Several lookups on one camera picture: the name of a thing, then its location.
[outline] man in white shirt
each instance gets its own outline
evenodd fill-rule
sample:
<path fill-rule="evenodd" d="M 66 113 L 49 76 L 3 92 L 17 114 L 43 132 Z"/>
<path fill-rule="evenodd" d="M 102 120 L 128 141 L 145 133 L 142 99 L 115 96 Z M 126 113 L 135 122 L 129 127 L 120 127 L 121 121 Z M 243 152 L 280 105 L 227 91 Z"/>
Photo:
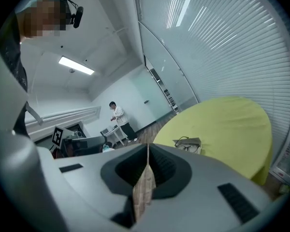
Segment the man in white shirt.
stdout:
<path fill-rule="evenodd" d="M 128 136 L 130 143 L 132 140 L 137 141 L 137 135 L 129 124 L 127 115 L 121 106 L 116 106 L 115 102 L 110 103 L 110 109 L 113 110 L 114 116 L 111 118 L 111 121 L 117 120 L 118 125 L 121 127 L 122 131 Z"/>

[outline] desk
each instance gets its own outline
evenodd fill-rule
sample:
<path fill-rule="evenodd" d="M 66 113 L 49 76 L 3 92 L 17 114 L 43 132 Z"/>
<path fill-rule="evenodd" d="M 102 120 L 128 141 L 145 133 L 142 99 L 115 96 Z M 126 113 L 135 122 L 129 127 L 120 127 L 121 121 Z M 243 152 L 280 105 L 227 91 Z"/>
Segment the desk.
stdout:
<path fill-rule="evenodd" d="M 173 146 L 182 136 L 199 137 L 201 154 L 213 157 L 263 185 L 272 159 L 271 123 L 266 112 L 243 97 L 203 101 L 172 118 L 154 143 Z"/>
<path fill-rule="evenodd" d="M 118 137 L 118 134 L 116 133 L 116 131 L 119 130 L 119 129 L 120 129 L 120 126 L 117 126 L 115 129 L 112 129 L 112 130 L 109 131 L 108 133 L 104 134 L 104 136 L 105 136 L 105 137 L 108 137 L 108 136 L 114 134 L 114 135 L 116 136 L 116 138 L 121 142 L 121 144 L 122 144 L 123 146 L 125 146 L 125 144 L 121 141 L 120 137 Z"/>

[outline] ceiling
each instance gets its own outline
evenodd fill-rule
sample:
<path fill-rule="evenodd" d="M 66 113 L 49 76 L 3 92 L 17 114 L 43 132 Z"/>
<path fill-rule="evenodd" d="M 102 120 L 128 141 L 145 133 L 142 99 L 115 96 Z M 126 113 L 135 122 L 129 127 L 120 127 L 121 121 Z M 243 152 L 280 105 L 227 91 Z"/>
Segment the ceiling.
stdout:
<path fill-rule="evenodd" d="M 22 10 L 28 1 L 20 2 L 16 11 Z M 132 35 L 135 29 L 131 30 L 131 23 L 127 23 L 127 15 L 124 14 L 127 10 L 123 9 L 121 1 L 72 1 L 84 7 L 79 28 L 70 27 L 59 36 L 27 39 L 21 44 L 21 60 L 28 76 L 29 93 L 38 85 L 82 89 L 85 92 L 94 90 L 94 96 L 97 96 L 141 64 L 131 47 L 140 44 L 140 41 L 131 42 L 136 38 Z M 58 64 L 62 56 L 95 72 L 92 75 L 79 71 L 70 73 L 68 67 Z"/>

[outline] person wearing headset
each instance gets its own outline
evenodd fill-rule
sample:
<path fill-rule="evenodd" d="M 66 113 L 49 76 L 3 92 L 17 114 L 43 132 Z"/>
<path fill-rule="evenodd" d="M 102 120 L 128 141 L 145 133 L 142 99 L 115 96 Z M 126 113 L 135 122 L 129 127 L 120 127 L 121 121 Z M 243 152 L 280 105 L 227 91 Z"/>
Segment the person wearing headset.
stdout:
<path fill-rule="evenodd" d="M 20 60 L 20 44 L 26 39 L 45 36 L 51 31 L 65 30 L 66 25 L 73 24 L 78 17 L 77 26 L 82 15 L 76 8 L 76 15 L 71 14 L 68 1 L 71 0 L 31 0 L 26 8 L 18 13 L 11 12 L 0 29 L 0 53 L 7 67 L 27 92 L 27 75 Z M 14 131 L 29 137 L 25 125 L 26 106 L 23 107 Z"/>

